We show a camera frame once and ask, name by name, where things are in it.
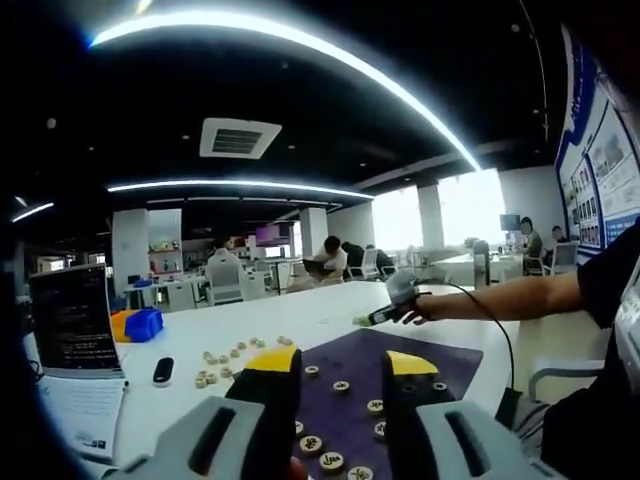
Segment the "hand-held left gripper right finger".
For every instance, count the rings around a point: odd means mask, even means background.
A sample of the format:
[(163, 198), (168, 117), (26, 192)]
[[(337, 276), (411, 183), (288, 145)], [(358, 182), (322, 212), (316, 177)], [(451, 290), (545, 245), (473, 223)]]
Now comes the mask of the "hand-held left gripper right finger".
[(429, 361), (382, 355), (385, 442), (395, 479), (553, 479), (482, 408), (455, 398)]

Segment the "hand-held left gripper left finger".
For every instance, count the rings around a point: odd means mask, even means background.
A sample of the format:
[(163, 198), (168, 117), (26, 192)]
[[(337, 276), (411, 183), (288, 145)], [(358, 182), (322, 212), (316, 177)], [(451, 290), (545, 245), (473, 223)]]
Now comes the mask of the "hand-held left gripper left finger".
[(117, 479), (287, 479), (301, 399), (301, 351), (251, 359), (223, 397), (211, 396), (163, 431), (153, 455)]

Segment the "person's right hand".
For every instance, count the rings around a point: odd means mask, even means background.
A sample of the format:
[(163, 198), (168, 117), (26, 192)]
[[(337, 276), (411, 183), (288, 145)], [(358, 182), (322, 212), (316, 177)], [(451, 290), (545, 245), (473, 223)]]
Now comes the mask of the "person's right hand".
[(402, 304), (398, 310), (401, 316), (398, 320), (403, 325), (423, 325), (434, 319), (436, 307), (435, 297), (430, 293), (419, 294), (412, 300)]

